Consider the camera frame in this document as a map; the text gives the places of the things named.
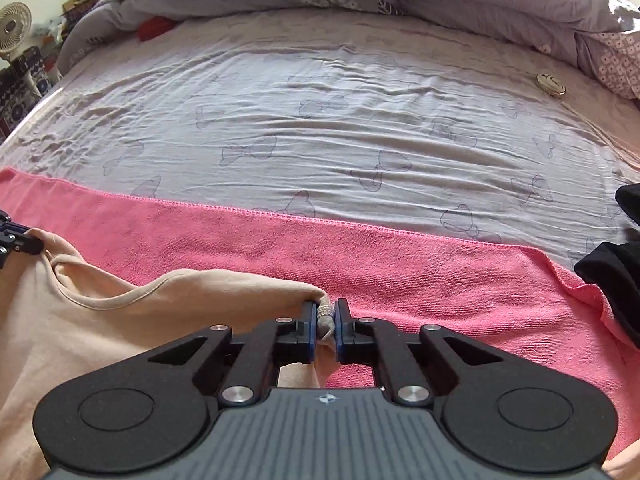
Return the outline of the beige long-sleeve shirt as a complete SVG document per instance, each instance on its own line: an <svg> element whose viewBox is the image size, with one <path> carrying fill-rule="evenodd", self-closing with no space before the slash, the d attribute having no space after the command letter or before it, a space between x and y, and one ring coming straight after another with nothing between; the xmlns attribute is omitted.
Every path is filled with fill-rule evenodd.
<svg viewBox="0 0 640 480"><path fill-rule="evenodd" d="M302 282L224 269L170 271L143 286L88 263L63 237L40 229L38 255L16 252L1 270L1 475L38 479L48 469L32 432L43 396L66 380L214 324L247 333L319 306L320 348L286 366L285 387L321 388L337 371L329 295Z"/></svg>

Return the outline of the pink towel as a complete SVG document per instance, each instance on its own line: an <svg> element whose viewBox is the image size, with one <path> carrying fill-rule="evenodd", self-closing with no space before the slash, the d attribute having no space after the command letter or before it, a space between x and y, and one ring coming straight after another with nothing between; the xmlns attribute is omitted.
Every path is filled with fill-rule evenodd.
<svg viewBox="0 0 640 480"><path fill-rule="evenodd" d="M12 168L1 206L136 286L224 269L314 285L403 330L451 328L591 382L620 418L613 452L638 440L637 347L597 286L538 249L107 194Z"/></svg>

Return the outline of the patterned blue white cloth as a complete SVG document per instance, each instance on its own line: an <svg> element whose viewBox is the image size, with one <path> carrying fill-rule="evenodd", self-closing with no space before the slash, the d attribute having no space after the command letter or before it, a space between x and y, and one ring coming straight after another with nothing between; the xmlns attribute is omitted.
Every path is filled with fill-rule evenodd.
<svg viewBox="0 0 640 480"><path fill-rule="evenodd" d="M51 91L52 81L38 47L26 49L1 70L1 141Z"/></svg>

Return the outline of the white desk fan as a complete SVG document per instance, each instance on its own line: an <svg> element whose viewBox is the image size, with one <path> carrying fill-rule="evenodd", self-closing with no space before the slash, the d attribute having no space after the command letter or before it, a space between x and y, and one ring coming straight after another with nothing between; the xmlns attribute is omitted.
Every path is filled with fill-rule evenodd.
<svg viewBox="0 0 640 480"><path fill-rule="evenodd" d="M9 61L29 36L32 12L24 2L11 2L0 11L0 55Z"/></svg>

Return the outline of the black garment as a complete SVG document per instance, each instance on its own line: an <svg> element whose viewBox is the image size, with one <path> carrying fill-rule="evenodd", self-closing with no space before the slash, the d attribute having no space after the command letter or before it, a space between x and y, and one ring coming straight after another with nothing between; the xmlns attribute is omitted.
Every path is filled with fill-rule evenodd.
<svg viewBox="0 0 640 480"><path fill-rule="evenodd" d="M614 318L639 347L639 239L624 244L603 242L583 256L574 271L602 290Z"/></svg>

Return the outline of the grey patterned bed sheet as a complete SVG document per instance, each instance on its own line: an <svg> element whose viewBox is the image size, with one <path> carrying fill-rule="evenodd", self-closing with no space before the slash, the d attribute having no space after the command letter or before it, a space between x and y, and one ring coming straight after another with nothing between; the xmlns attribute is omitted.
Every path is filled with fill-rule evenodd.
<svg viewBox="0 0 640 480"><path fill-rule="evenodd" d="M561 99L535 84L548 73ZM578 70L412 18L196 20L89 54L1 162L104 192L537 247L572 266L638 226L639 112Z"/></svg>

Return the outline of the small red cloth item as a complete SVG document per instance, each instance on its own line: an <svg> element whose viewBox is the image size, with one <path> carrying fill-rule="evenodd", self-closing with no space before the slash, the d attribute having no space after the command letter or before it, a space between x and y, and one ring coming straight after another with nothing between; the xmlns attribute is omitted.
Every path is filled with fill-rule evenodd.
<svg viewBox="0 0 640 480"><path fill-rule="evenodd" d="M137 29L136 36L139 41L150 41L154 38L162 36L174 29L178 23L169 18L163 18L162 16L154 16L144 21Z"/></svg>

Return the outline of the small gold round object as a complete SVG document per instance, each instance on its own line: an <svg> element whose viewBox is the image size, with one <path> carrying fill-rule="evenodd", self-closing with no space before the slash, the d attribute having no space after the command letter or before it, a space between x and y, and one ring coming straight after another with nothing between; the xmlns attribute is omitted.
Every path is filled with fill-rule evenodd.
<svg viewBox="0 0 640 480"><path fill-rule="evenodd" d="M535 76L535 84L548 96L552 96L555 99L561 99L566 95L566 87L559 78L548 74L540 73Z"/></svg>

